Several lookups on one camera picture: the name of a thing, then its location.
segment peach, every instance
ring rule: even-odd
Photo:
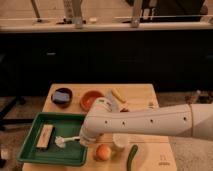
[[[102,161],[109,160],[112,150],[107,144],[101,144],[96,149],[96,157]]]

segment cucumber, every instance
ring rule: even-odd
[[[127,159],[127,171],[131,171],[131,166],[132,166],[132,160],[136,154],[136,152],[138,151],[138,146],[137,145],[133,145],[130,152],[129,152],[129,156],[128,156],[128,159]]]

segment small bowl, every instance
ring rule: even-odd
[[[81,108],[84,111],[88,112],[89,109],[91,108],[93,102],[98,97],[104,97],[104,95],[101,92],[96,91],[96,90],[91,90],[91,91],[86,92],[80,100]]]
[[[72,90],[59,88],[51,96],[51,101],[61,108],[68,107],[72,101]]]

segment metal rod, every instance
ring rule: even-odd
[[[32,4],[32,6],[33,6],[33,10],[34,10],[35,15],[36,15],[36,17],[37,17],[37,22],[41,22],[42,20],[41,20],[39,11],[38,11],[38,7],[37,7],[37,5],[36,5],[36,3],[35,3],[35,0],[31,0],[31,4]]]
[[[142,4],[143,4],[143,0],[134,0],[134,4],[132,8],[132,20],[131,20],[131,26],[133,28],[139,27]]]
[[[75,24],[75,28],[83,28],[81,1],[80,0],[71,0],[71,1],[73,9],[73,23]]]

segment green tray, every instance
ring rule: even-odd
[[[26,163],[82,166],[86,161],[87,148],[77,141],[67,142],[66,148],[59,148],[55,144],[55,136],[78,136],[83,121],[84,115],[39,113],[23,143],[18,160]],[[48,148],[41,150],[36,148],[36,144],[44,124],[53,124],[54,130]]]

